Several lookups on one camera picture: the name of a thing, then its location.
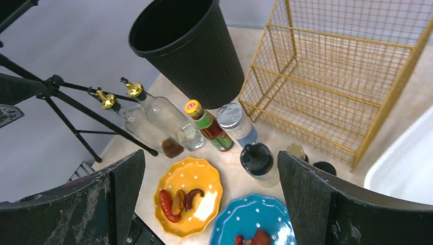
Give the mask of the glass oil bottle brown liquid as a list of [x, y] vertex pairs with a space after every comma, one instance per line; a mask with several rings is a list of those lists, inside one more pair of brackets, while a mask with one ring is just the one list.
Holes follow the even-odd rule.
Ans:
[[184, 147], [152, 125], [139, 106], [125, 108], [114, 94], [105, 93], [101, 88], [95, 92], [88, 89], [87, 93], [98, 100], [103, 109], [116, 113], [122, 120], [125, 130], [141, 143], [171, 159], [184, 151]]

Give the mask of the black lid glass shaker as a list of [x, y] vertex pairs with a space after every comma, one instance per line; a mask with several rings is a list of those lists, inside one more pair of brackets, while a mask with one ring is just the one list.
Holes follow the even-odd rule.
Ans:
[[273, 187], [280, 182], [272, 152], [263, 143], [247, 144], [240, 154], [240, 163], [254, 181], [263, 187]]

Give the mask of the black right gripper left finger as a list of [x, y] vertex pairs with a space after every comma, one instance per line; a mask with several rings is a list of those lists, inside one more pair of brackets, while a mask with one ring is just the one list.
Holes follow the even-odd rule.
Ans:
[[1, 244], [125, 244], [145, 172], [138, 150], [56, 188], [1, 203]]

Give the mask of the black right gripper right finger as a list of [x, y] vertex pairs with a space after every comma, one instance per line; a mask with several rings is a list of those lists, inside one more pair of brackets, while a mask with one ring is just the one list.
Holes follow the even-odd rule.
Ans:
[[379, 194], [281, 151], [280, 183], [298, 244], [432, 244], [432, 206]]

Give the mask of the glass oil bottle clear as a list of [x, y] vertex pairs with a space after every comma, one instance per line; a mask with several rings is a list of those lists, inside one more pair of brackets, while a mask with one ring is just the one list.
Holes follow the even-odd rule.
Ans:
[[205, 145], [205, 139], [197, 126], [167, 98], [153, 96], [145, 91], [141, 83], [131, 83], [124, 77], [120, 82], [127, 87], [127, 95], [141, 105], [152, 125], [190, 152]]

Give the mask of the sauce bottle yellow cap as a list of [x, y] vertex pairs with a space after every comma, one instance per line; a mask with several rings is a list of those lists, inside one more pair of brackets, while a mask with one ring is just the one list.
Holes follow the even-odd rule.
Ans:
[[219, 151], [230, 150], [234, 142], [220, 127], [216, 118], [197, 100], [190, 100], [185, 105], [185, 112], [193, 119], [202, 135]]

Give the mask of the silver lid jar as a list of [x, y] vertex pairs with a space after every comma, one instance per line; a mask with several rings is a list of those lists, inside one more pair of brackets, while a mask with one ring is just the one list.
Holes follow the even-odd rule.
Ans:
[[258, 133], [241, 105], [228, 103], [217, 112], [216, 119], [220, 127], [244, 148], [257, 142]]

